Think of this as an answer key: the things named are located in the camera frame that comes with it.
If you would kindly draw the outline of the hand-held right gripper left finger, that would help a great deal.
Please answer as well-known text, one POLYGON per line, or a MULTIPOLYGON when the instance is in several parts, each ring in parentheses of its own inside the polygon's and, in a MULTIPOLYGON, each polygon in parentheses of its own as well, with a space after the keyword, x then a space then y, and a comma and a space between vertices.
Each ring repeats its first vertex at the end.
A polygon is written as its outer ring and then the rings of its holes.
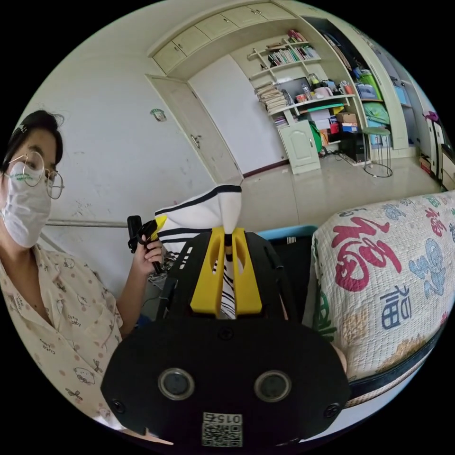
POLYGON ((219 317, 225 262, 225 232, 223 227, 212 229, 203 257, 199 278, 191 299, 194 314, 219 317))

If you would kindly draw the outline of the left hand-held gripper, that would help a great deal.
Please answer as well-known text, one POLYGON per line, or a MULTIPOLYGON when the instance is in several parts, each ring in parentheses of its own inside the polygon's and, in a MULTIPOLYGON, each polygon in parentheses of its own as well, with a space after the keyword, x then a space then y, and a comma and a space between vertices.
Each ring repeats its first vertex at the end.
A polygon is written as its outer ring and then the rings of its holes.
POLYGON ((163 245, 158 233, 167 216, 158 216, 143 224, 137 232, 137 254, 141 270, 146 274, 163 274, 163 245))

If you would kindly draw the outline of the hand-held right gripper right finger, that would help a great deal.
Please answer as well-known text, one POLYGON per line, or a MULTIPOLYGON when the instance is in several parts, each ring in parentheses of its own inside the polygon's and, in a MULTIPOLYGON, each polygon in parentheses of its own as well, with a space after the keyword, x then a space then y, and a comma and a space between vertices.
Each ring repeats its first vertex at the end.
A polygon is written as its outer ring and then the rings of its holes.
POLYGON ((243 228, 236 228, 232 233, 232 256, 236 316, 259 315, 262 312, 262 302, 243 228))

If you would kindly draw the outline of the person's left hand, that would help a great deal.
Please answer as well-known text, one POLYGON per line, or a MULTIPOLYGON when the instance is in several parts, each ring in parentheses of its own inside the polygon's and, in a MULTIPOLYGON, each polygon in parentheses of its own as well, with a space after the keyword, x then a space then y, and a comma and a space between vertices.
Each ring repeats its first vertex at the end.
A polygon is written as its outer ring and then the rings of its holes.
POLYGON ((138 243, 134 253, 131 273, 134 277, 146 278, 155 272, 155 265, 163 262, 163 245, 160 240, 138 243))

